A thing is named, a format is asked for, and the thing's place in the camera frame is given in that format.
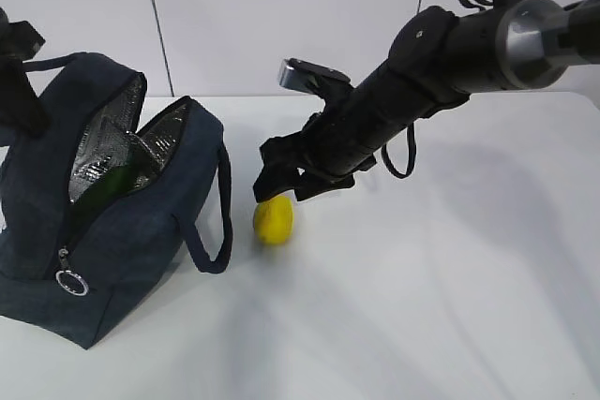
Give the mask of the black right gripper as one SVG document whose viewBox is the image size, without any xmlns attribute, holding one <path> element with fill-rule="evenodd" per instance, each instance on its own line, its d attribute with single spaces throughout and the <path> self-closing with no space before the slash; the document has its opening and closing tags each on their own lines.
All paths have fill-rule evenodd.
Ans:
<svg viewBox="0 0 600 400">
<path fill-rule="evenodd" d="M 375 119 L 362 113 L 315 113 L 301 130 L 261 145 L 262 170 L 253 185 L 254 199 L 268 201 L 293 190 L 303 201 L 352 188 L 354 174 L 376 164 L 375 152 Z"/>
</svg>

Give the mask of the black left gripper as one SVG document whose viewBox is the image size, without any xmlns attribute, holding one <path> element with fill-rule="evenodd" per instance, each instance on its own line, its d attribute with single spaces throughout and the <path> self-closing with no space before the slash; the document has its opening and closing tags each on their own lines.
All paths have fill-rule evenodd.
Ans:
<svg viewBox="0 0 600 400">
<path fill-rule="evenodd" d="M 49 116 L 30 84 L 22 61 L 33 59 L 45 39 L 30 22 L 11 22 L 2 8 L 0 12 L 1 125 L 25 133 L 44 133 Z"/>
</svg>

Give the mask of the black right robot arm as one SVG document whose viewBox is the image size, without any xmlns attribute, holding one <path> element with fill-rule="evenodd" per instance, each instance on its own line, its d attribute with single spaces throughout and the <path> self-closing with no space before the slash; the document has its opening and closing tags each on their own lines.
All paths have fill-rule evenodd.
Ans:
<svg viewBox="0 0 600 400">
<path fill-rule="evenodd" d="M 301 130 L 267 140 L 257 201 L 285 191 L 298 200 L 350 188 L 383 147 L 413 124 L 473 94 L 549 87 L 569 67 L 599 61 L 599 0 L 493 0 L 464 17 L 429 7 L 398 33 L 384 61 L 352 85 L 330 67 L 289 58 L 282 87 L 322 99 Z"/>
</svg>

